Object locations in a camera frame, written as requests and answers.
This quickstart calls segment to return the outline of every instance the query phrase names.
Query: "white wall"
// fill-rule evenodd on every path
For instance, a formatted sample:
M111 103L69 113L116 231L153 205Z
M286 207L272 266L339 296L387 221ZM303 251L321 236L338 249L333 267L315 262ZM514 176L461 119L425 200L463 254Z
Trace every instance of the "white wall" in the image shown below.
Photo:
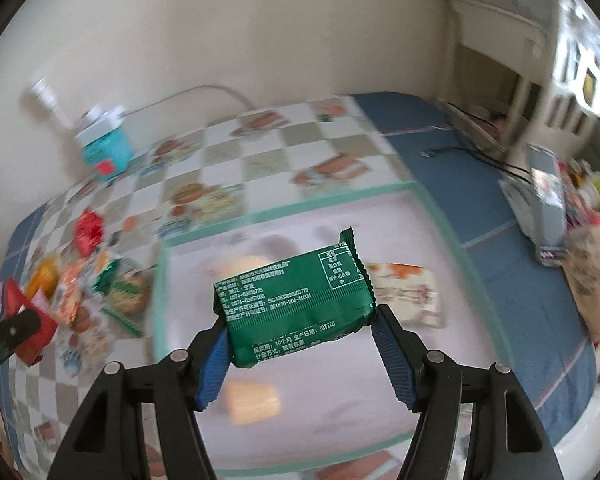
M203 83L258 106L377 90L432 97L445 14L443 0L27 0L0 38L0 263L18 222L87 174L26 95L40 76L72 119ZM196 91L136 114L128 132L140 147L241 111Z

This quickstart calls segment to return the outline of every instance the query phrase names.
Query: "red label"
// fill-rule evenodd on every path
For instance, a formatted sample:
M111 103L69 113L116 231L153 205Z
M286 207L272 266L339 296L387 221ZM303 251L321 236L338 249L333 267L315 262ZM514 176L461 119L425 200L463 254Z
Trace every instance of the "red label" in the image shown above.
M110 158L99 162L94 166L94 168L100 172L102 176L110 175L111 173L115 173L116 167L113 165L113 162Z

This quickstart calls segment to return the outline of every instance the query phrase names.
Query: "checkered tablecloth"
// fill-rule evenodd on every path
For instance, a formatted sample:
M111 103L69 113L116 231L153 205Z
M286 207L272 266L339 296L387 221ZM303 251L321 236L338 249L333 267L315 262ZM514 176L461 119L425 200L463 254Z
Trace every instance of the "checkered tablecloth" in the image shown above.
M353 98L250 112L142 150L113 182L88 180L55 197L33 235L20 284L26 286L41 258L71 243L85 208L103 216L106 240L115 242L118 253L148 269L161 241L172 235L320 194L410 178ZM103 317L97 328L107 340L103 359L125 367L149 363L149 319L136 320L145 332L138 338ZM46 476L99 372L97 366L83 367L73 376L66 353L70 337L57 334L40 364L27 368L15 357L9 362L13 410L4 415L15 428L17 451L33 478Z

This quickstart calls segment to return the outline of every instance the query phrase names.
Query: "white plug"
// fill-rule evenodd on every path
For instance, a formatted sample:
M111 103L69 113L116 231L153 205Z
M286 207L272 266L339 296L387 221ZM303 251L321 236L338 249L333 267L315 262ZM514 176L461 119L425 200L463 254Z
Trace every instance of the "white plug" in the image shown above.
M49 88L49 85L46 83L46 79L42 78L35 85L30 88L30 93L37 99L37 101L45 107L46 110L49 110L53 115L56 116L56 119L68 130L75 129L75 124L72 123L69 118L64 113L64 110L58 104L58 98L56 94Z

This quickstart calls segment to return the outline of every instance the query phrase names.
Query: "green snack package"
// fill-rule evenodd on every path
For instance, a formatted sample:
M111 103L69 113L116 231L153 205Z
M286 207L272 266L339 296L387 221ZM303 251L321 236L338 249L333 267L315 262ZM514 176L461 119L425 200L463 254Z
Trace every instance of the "green snack package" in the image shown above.
M376 307L353 229L340 243L217 282L214 311L224 315L233 362L259 361L334 341L368 324Z

